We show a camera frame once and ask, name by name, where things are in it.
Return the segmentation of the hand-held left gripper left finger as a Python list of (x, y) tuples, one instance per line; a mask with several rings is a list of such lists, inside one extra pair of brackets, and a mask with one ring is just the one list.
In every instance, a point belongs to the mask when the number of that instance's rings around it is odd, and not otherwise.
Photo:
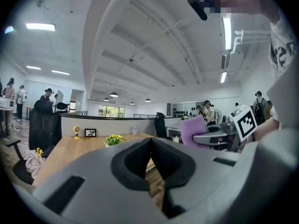
[(88, 152), (49, 176), (33, 192), (54, 224), (164, 224), (145, 180), (154, 144), (146, 138)]

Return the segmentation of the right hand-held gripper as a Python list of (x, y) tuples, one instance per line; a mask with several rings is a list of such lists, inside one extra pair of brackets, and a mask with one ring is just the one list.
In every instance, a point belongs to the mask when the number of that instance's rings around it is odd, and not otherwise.
[(208, 133), (192, 137), (195, 143), (214, 150), (224, 150), (228, 147), (228, 136), (234, 136), (230, 150), (237, 151), (257, 129), (257, 123), (252, 109), (249, 106), (241, 105), (229, 115), (223, 116), (221, 125), (210, 125), (207, 128)]

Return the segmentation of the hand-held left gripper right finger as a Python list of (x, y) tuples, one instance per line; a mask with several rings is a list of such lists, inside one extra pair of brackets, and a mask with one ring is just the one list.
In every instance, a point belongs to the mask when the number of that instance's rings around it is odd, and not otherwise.
[(151, 158), (164, 180), (163, 213), (174, 218), (204, 201), (224, 181), (239, 154), (151, 140)]

